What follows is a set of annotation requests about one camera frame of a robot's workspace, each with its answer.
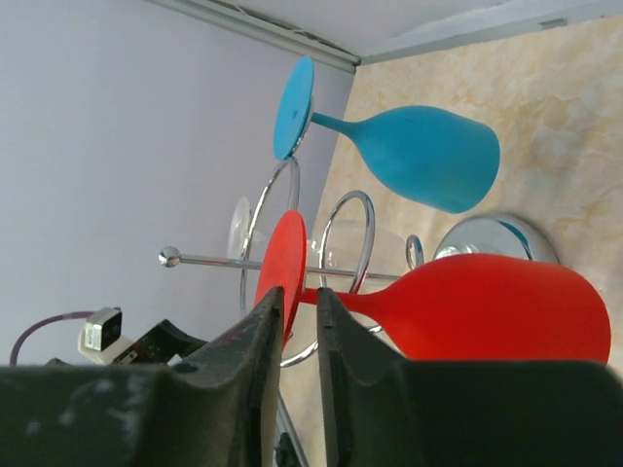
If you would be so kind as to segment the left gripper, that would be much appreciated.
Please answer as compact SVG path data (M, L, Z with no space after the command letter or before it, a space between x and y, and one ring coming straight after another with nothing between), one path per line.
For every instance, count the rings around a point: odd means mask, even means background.
M84 332L78 338L78 352L97 365L174 365L206 344L165 319L137 341L120 336L103 351L86 347Z

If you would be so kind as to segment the red wine glass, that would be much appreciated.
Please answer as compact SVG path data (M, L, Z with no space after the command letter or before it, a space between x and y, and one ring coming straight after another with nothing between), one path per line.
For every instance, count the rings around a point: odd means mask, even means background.
M369 294L340 292L411 359L606 363L605 302L578 272L496 254L434 260Z

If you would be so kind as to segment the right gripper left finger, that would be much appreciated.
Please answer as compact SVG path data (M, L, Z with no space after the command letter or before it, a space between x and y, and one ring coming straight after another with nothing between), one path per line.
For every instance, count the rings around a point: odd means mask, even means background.
M284 292L174 366L1 371L5 466L268 466Z

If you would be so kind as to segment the clear wine glass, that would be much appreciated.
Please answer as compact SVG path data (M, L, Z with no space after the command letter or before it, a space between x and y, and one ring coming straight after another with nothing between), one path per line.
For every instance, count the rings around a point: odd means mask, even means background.
M355 271L362 253L364 236L363 221L335 221L325 244L324 266ZM407 269L405 239L387 229L376 227L366 277L382 279L385 276L399 276Z
M227 244L227 257L230 259L241 259L243 255L242 247L247 237L254 209L247 197L241 197L234 209L232 216ZM266 250L269 242L268 226L258 221L251 239L248 251L249 258L261 257Z

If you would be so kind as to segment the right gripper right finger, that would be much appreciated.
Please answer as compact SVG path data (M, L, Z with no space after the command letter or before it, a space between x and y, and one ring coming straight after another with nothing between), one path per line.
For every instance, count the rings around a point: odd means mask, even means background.
M622 383L575 361L412 361L316 307L330 466L618 466Z

